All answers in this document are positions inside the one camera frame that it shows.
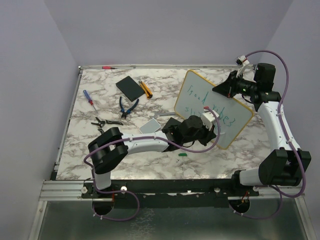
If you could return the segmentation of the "silver open-end wrench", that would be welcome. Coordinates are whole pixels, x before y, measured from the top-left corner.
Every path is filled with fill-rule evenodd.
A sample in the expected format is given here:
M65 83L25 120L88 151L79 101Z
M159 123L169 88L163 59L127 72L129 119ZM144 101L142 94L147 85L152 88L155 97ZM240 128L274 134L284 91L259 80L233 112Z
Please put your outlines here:
M152 111L151 115L149 116L150 118L158 118L158 117L167 117L167 116L176 116L177 114L175 112L156 112Z

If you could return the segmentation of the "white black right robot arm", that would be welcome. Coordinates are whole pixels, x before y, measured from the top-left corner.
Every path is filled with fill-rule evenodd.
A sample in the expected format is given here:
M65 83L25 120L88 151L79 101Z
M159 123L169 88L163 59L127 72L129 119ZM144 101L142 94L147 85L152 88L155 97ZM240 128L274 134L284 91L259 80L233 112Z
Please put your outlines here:
M290 131L280 93L273 91L275 73L274 65L259 63L253 81L234 70L212 89L227 98L237 94L249 97L263 121L270 144L271 153L259 167L240 171L239 178L230 182L229 189L236 196L246 192L248 186L298 186L311 162L311 154L301 149Z

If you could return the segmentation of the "small dark grey foam block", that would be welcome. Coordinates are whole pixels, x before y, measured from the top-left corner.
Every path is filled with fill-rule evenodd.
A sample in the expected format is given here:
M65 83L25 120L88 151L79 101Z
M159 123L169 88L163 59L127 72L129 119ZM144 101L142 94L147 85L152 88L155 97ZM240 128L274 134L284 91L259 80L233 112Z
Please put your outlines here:
M131 102L145 94L145 91L130 76L123 78L115 85Z

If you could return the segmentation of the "yellow black utility knife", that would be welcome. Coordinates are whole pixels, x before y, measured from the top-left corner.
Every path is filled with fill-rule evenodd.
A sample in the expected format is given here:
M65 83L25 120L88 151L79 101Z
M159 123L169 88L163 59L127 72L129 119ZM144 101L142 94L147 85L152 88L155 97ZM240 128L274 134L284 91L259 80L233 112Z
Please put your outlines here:
M151 90L147 87L147 85L141 80L139 80L138 83L139 83L140 87L144 90L147 99L151 99L153 97L153 94L152 94Z

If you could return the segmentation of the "blue handled pliers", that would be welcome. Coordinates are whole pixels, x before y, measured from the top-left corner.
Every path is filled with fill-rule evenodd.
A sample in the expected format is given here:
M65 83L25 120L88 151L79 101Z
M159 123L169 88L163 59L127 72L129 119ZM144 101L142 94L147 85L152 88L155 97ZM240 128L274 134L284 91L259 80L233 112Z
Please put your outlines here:
M137 107L138 103L139 103L139 99L137 99L130 107L129 106L125 106L127 108L124 107L123 105L123 98L120 96L119 97L119 107L120 107L120 112L121 112L121 118L122 119L126 119L127 116L129 114L131 114L131 112Z

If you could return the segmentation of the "red marker on rail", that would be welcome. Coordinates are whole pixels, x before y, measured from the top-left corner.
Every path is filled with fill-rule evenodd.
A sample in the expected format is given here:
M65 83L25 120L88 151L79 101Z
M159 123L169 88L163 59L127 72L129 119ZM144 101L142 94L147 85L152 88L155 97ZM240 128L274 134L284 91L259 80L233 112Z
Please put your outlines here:
M116 67L112 67L112 66L104 65L104 66L101 67L101 69L103 69L103 70L116 70L117 68Z

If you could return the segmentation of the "white grey rectangular eraser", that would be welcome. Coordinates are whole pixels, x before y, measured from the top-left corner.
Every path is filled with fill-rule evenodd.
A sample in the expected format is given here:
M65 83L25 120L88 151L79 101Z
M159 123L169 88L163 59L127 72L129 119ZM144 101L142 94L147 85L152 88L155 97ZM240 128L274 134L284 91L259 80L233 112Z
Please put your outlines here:
M155 118L152 118L147 123L142 125L139 128L139 131L142 134L151 134L151 133L157 132L160 129L161 129L161 125L157 122Z

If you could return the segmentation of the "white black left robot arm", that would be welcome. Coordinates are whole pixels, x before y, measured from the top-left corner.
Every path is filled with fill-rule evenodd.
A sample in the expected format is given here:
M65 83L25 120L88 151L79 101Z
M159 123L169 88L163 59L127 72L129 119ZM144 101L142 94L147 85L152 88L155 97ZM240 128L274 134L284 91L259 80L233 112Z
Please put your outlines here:
M128 155L186 150L184 145L188 143L198 141L206 146L213 139L219 140L220 131L215 133L212 117L192 115L182 122L171 117L162 130L145 134L126 134L118 127L110 128L88 144L94 193L101 198L110 193L111 171Z

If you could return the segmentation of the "black front mounting rail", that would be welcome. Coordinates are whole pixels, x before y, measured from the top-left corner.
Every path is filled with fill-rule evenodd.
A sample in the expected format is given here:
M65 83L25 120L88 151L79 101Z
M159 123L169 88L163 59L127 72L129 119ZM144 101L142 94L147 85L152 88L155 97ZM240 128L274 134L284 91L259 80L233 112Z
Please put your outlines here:
M142 208L227 208L228 198L257 197L252 186L240 185L235 176L223 179L112 180L105 191L125 188L134 193Z

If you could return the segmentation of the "yellow framed whiteboard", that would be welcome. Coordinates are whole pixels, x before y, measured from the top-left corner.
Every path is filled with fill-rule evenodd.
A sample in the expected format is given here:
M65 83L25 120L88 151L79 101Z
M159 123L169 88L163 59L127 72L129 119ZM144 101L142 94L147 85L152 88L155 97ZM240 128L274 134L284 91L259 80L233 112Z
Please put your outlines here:
M219 114L220 135L217 146L226 150L250 122L254 112L234 98L227 98L212 89L215 84L197 72L188 70L185 74L174 111L183 119L191 115L201 116L204 107L210 107Z

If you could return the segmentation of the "blue red screwdriver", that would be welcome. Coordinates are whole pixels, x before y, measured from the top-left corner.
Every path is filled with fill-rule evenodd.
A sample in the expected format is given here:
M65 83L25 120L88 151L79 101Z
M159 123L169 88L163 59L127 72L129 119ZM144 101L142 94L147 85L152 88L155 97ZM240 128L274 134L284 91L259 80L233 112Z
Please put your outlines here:
M88 94L88 92L86 90L83 90L83 94L85 96L85 98L87 99L88 103L93 107L93 109L96 111L96 107L94 105L94 102L92 100L92 98L90 97L90 95Z

